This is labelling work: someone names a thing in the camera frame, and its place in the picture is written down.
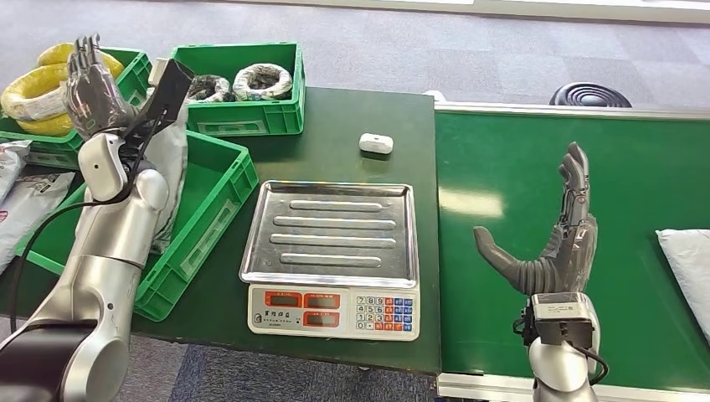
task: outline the black cable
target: black cable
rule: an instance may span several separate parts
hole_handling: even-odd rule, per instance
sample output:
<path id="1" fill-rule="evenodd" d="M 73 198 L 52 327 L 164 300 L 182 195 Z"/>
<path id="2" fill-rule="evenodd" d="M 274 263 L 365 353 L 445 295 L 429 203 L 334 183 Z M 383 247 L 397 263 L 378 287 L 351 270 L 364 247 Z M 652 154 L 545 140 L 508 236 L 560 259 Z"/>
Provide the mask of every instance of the black cable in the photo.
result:
<path id="1" fill-rule="evenodd" d="M 591 358 L 592 360 L 596 361 L 601 365 L 601 372 L 599 372 L 599 374 L 595 375 L 594 378 L 589 381 L 589 385 L 595 385 L 599 381 L 604 379 L 604 377 L 606 377 L 606 374 L 609 373 L 609 365 L 601 358 L 601 356 L 585 348 L 580 348 L 579 346 L 573 346 L 573 348 L 577 349 L 578 352 L 582 353 L 588 358 Z"/>
<path id="2" fill-rule="evenodd" d="M 151 142 L 151 139 L 153 138 L 153 135 L 155 134 L 156 127 L 162 120 L 163 115 L 159 116 L 155 121 L 153 122 L 153 125 L 151 127 L 150 132 L 148 133 L 148 136 L 146 138 L 146 141 L 143 143 L 143 146 L 141 147 L 141 150 L 138 153 L 138 156 L 136 160 L 133 162 L 133 167 L 131 171 L 128 174 L 128 178 L 126 180 L 126 186 L 128 188 L 133 187 L 133 183 L 136 180 L 136 176 L 138 175 L 138 165 L 143 159 L 143 156 L 146 154 L 146 149 L 148 148 L 148 144 Z M 32 234 L 32 237 L 29 238 L 29 241 L 25 245 L 24 251 L 22 255 L 19 258 L 18 261 L 18 266 L 17 269 L 15 270 L 15 275 L 13 276 L 13 284 L 10 287 L 10 302 L 8 305 L 8 308 L 10 310 L 10 333 L 15 332 L 18 330 L 18 288 L 19 288 L 19 283 L 20 283 L 20 277 L 22 276 L 22 271 L 24 268 L 24 261 L 26 261 L 29 251 L 32 249 L 32 246 L 34 245 L 34 242 L 37 240 L 39 237 L 39 234 L 42 233 L 42 230 L 49 225 L 50 222 L 54 220 L 54 218 L 60 216 L 61 214 L 70 211 L 72 209 L 77 209 L 77 208 L 83 208 L 83 207 L 95 207 L 99 205 L 110 205 L 110 204 L 118 204 L 120 202 L 123 202 L 128 196 L 131 194 L 131 191 L 125 191 L 123 194 L 121 194 L 119 197 L 111 199 L 109 201 L 95 201 L 95 202 L 90 202 L 90 203 L 77 203 L 77 204 L 71 204 L 67 207 L 64 207 L 60 209 L 59 211 L 55 211 L 53 214 L 51 214 L 47 219 L 42 222 L 37 229 L 34 231 L 34 234 Z"/>

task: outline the robotic arm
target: robotic arm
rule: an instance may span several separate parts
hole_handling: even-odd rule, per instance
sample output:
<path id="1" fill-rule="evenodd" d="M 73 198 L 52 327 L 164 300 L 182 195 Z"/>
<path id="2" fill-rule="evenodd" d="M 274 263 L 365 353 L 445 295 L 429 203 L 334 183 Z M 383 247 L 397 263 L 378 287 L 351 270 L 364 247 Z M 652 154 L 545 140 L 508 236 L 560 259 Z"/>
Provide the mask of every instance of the robotic arm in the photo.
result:
<path id="1" fill-rule="evenodd" d="M 536 379 L 533 398 L 592 402 L 597 398 L 588 372 L 594 373 L 595 360 L 601 361 L 596 354 L 600 330 L 583 291 L 596 250 L 597 224 L 589 213 L 589 161 L 575 142 L 558 170 L 564 180 L 562 208 L 539 258 L 516 259 L 496 245 L 486 228 L 475 227 L 474 236 L 481 256 L 514 289 L 529 296 L 514 331 L 528 346 Z"/>
<path id="2" fill-rule="evenodd" d="M 2 401 L 110 401 L 126 375 L 136 289 L 168 197 L 143 154 L 175 122 L 193 74 L 170 60 L 137 110 L 103 65 L 98 40 L 78 39 L 68 64 L 65 104 L 85 139 L 87 186 L 74 246 L 54 289 L 0 343 Z"/>

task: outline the plastic bag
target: plastic bag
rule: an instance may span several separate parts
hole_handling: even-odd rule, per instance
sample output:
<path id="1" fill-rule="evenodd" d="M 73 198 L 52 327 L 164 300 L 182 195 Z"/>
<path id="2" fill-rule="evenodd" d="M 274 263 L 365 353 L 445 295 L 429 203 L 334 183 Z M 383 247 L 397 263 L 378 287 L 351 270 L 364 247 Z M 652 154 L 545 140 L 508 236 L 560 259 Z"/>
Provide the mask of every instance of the plastic bag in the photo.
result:
<path id="1" fill-rule="evenodd" d="M 24 140 L 0 144 L 0 204 L 24 168 L 30 143 L 30 140 Z"/>
<path id="2" fill-rule="evenodd" d="M 196 75 L 188 90 L 188 102 L 234 102 L 234 95 L 226 78 L 219 75 Z"/>
<path id="3" fill-rule="evenodd" d="M 280 100 L 291 97 L 291 74 L 276 64 L 252 64 L 234 77 L 237 101 Z"/>
<path id="4" fill-rule="evenodd" d="M 657 230 L 678 286 L 710 343 L 710 230 Z"/>
<path id="5" fill-rule="evenodd" d="M 19 178 L 0 204 L 0 273 L 15 256 L 20 240 L 62 202 L 74 173 Z"/>
<path id="6" fill-rule="evenodd" d="M 151 252 L 162 254 L 172 241 L 172 228 L 180 206 L 180 198 L 185 184 L 185 172 L 188 169 L 188 103 L 183 102 L 177 120 L 158 132 L 146 149 L 146 159 L 165 178 L 170 191 L 165 208 L 157 219 L 156 233 L 153 236 Z"/>

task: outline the white plastic bag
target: white plastic bag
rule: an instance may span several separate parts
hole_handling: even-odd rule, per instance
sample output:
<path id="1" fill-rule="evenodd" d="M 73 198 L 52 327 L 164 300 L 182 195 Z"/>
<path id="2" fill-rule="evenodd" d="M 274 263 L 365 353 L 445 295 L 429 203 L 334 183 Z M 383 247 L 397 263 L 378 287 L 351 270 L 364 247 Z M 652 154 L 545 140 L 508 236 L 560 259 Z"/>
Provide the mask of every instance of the white plastic bag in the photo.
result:
<path id="1" fill-rule="evenodd" d="M 30 142 L 23 140 L 0 144 L 0 204 L 24 168 Z"/>
<path id="2" fill-rule="evenodd" d="M 175 215 L 180 206 L 185 172 L 188 169 L 187 124 L 188 104 L 183 102 L 177 120 L 156 134 L 146 149 L 146 159 L 155 165 L 156 170 L 165 178 L 170 192 L 165 209 L 157 219 L 156 233 L 151 245 L 153 254 L 164 253 L 172 241 L 172 227 L 175 225 Z"/>
<path id="3" fill-rule="evenodd" d="M 658 242 L 710 343 L 710 230 L 657 230 Z"/>
<path id="4" fill-rule="evenodd" d="M 0 204 L 0 274 L 15 256 L 19 241 L 61 204 L 73 179 L 74 173 L 18 178 Z"/>

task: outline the green plastic crate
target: green plastic crate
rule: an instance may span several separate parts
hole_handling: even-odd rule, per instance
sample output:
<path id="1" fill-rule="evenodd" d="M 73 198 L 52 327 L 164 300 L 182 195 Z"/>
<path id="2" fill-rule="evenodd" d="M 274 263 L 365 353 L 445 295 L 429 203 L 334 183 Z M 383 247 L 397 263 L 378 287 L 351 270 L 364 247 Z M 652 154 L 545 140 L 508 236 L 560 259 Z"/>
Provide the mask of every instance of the green plastic crate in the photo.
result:
<path id="1" fill-rule="evenodd" d="M 188 131 L 188 170 L 172 243 L 163 255 L 148 257 L 136 294 L 138 314 L 155 322 L 167 317 L 258 183 L 247 148 Z M 82 202 L 84 191 L 82 185 L 59 208 Z M 28 259 L 60 274 L 79 216 L 80 209 L 75 209 L 55 219 Z M 21 255 L 24 247 L 15 251 Z"/>
<path id="2" fill-rule="evenodd" d="M 234 83 L 241 69 L 255 63 L 277 64 L 293 77 L 289 100 L 198 103 L 189 106 L 188 128 L 213 137 L 301 134 L 306 97 L 306 73 L 301 46 L 278 44 L 218 44 L 180 46 L 172 57 L 196 75 L 215 74 Z"/>
<path id="3" fill-rule="evenodd" d="M 134 49 L 102 48 L 101 50 L 112 55 L 124 65 L 124 70 L 116 78 L 118 89 L 123 98 L 132 105 L 140 105 L 146 98 L 148 75 L 152 68 L 148 56 L 140 50 Z M 64 137 L 35 136 L 20 128 L 15 120 L 9 117 L 0 118 L 0 142 L 16 140 L 33 141 L 28 163 L 79 170 L 76 156 L 83 140 L 76 130 L 70 131 Z"/>

